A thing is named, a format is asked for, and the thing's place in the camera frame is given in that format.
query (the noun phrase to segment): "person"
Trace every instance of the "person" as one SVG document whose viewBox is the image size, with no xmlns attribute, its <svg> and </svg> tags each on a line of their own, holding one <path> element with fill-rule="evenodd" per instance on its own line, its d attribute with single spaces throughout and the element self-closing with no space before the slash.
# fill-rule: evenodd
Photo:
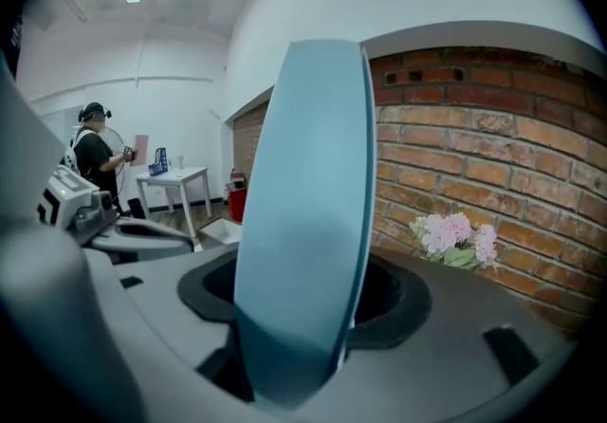
<svg viewBox="0 0 607 423">
<path fill-rule="evenodd" d="M 110 192 L 112 203 L 122 215 L 122 207 L 118 198 L 116 169 L 124 162 L 133 159 L 133 153 L 113 155 L 109 146 L 98 135 L 105 128 L 105 118 L 111 117 L 98 102 L 91 102 L 80 112 L 79 121 L 82 127 L 78 130 L 75 140 L 74 153 L 78 162 L 78 170 L 89 182 L 97 185 L 100 190 Z M 82 135 L 85 130 L 93 134 Z"/>
</svg>

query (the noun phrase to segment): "red container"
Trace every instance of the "red container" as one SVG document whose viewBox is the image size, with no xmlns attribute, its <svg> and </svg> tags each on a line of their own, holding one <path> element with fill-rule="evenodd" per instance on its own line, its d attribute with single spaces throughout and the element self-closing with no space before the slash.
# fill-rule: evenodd
<svg viewBox="0 0 607 423">
<path fill-rule="evenodd" d="M 241 189 L 233 191 L 228 188 L 231 218 L 236 222 L 243 222 L 243 214 L 245 213 L 245 201 L 247 200 L 247 190 Z"/>
</svg>

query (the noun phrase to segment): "vr headset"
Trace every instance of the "vr headset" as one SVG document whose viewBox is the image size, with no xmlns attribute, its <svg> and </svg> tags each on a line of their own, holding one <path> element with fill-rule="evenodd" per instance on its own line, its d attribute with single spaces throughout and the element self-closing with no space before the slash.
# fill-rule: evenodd
<svg viewBox="0 0 607 423">
<path fill-rule="evenodd" d="M 112 112 L 109 109 L 105 109 L 98 102 L 91 102 L 80 113 L 78 113 L 78 121 L 89 121 L 99 113 L 102 113 L 106 118 L 112 118 Z"/>
</svg>

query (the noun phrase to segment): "black t-shirt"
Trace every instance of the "black t-shirt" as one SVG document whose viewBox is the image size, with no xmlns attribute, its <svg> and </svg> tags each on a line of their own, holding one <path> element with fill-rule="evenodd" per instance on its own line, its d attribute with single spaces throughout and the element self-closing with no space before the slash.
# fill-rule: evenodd
<svg viewBox="0 0 607 423">
<path fill-rule="evenodd" d="M 99 135 L 95 133 L 84 135 L 74 147 L 74 153 L 78 160 L 80 175 L 89 182 L 93 182 L 102 191 L 109 191 L 112 198 L 118 196 L 116 172 L 113 170 L 109 172 L 99 170 L 112 156 L 112 150 Z"/>
</svg>

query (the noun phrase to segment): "light blue disc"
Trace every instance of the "light blue disc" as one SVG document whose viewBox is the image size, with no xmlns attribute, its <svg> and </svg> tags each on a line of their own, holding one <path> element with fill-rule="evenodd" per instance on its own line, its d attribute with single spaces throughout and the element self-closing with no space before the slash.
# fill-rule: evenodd
<svg viewBox="0 0 607 423">
<path fill-rule="evenodd" d="M 292 43 L 255 157 L 234 289 L 249 382 L 280 407 L 318 391 L 343 350 L 369 254 L 375 131 L 360 46 Z"/>
</svg>

